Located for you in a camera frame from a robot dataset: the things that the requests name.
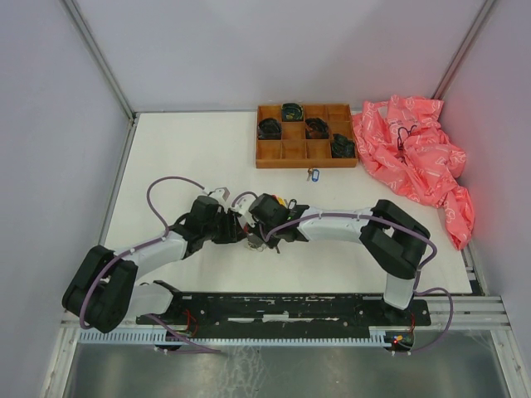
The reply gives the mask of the keyring bunch with red opener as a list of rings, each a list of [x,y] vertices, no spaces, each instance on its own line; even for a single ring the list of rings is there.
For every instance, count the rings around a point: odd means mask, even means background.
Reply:
[[[259,221],[262,222],[272,222],[280,221],[285,219],[287,216],[300,216],[301,209],[297,205],[296,200],[291,200],[287,202],[286,200],[270,194],[260,195],[251,205],[249,209],[251,219],[255,216]],[[247,233],[248,241],[248,226],[247,223],[244,231]]]

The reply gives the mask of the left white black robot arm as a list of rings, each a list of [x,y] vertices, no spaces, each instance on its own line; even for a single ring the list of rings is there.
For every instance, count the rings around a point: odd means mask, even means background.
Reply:
[[[92,247],[64,293],[62,307],[79,317],[85,329],[111,332],[126,318],[156,314],[165,323],[183,315],[178,292],[163,281],[138,284],[146,274],[173,262],[185,260],[207,241],[232,244],[246,238],[238,210],[214,198],[199,196],[160,237],[117,254],[102,245]]]

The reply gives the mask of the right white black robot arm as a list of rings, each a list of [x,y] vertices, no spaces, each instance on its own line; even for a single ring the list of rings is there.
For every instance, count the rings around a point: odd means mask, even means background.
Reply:
[[[283,205],[264,193],[245,207],[244,215],[250,232],[272,249],[282,240],[362,245],[387,273],[380,307],[391,324],[410,316],[426,248],[436,253],[429,230],[389,200],[357,211],[329,211],[296,202]]]

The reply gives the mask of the key with blue tag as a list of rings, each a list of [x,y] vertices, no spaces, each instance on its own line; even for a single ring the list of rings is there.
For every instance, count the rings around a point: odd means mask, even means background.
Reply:
[[[319,180],[320,170],[315,167],[311,167],[307,170],[307,182],[317,182]]]

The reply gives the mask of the black item left compartment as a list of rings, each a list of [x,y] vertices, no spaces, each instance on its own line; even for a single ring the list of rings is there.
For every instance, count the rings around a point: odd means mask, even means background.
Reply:
[[[266,118],[257,125],[257,138],[259,140],[280,140],[282,136],[281,123],[274,118]]]

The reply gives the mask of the black item compartment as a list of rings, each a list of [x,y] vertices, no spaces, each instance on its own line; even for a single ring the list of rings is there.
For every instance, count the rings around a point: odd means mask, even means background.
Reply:
[[[304,107],[298,103],[284,103],[280,107],[283,122],[301,122],[304,120]]]
[[[274,118],[266,118],[257,125],[257,138],[259,140],[280,140],[282,136],[281,123]]]
[[[329,126],[321,118],[308,118],[305,121],[305,137],[307,139],[328,139]]]
[[[335,133],[330,142],[332,158],[355,158],[355,143],[346,136]]]

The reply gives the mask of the wooden compartment tray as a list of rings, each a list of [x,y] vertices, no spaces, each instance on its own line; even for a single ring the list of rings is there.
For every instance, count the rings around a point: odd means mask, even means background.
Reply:
[[[261,104],[258,168],[347,168],[358,163],[352,112],[345,103]]]

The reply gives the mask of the black item middle compartment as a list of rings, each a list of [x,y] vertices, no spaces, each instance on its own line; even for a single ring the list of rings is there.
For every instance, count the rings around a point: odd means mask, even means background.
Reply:
[[[321,118],[308,118],[305,121],[305,137],[307,139],[328,139],[329,126]]]

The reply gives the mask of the black item right compartment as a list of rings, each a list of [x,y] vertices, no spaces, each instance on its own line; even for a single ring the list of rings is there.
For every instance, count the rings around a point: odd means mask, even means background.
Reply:
[[[346,136],[335,133],[330,142],[332,158],[355,158],[355,143]]]

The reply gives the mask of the black item top compartment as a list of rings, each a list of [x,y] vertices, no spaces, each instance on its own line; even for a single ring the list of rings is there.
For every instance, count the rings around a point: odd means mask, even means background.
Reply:
[[[304,120],[304,107],[298,103],[284,103],[280,107],[283,122],[301,122]]]

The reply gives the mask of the pink plastic bag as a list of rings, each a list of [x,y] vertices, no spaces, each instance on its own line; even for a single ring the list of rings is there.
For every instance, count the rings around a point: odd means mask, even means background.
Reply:
[[[352,117],[354,140],[369,175],[398,196],[441,209],[451,243],[462,250],[472,238],[475,209],[458,183],[467,154],[441,127],[443,105],[421,96],[366,101]]]

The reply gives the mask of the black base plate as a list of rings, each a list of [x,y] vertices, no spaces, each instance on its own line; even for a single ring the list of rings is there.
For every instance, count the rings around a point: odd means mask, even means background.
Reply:
[[[343,328],[431,325],[427,303],[413,299],[404,310],[364,294],[265,294],[178,292],[160,318],[167,324],[191,323],[200,332],[239,320],[262,323],[339,323]]]

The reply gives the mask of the aluminium frame rail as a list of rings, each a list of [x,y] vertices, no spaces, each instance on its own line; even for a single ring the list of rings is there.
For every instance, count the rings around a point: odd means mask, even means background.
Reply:
[[[102,74],[105,83],[108,85],[112,95],[117,100],[122,112],[127,119],[134,120],[136,113],[128,101],[118,80],[116,79],[104,52],[100,49],[95,35],[90,28],[90,24],[83,15],[80,4],[74,0],[60,0],[60,4],[65,9],[68,17],[74,25],[75,30],[79,34],[80,39],[83,41],[87,51],[89,52],[92,61]]]

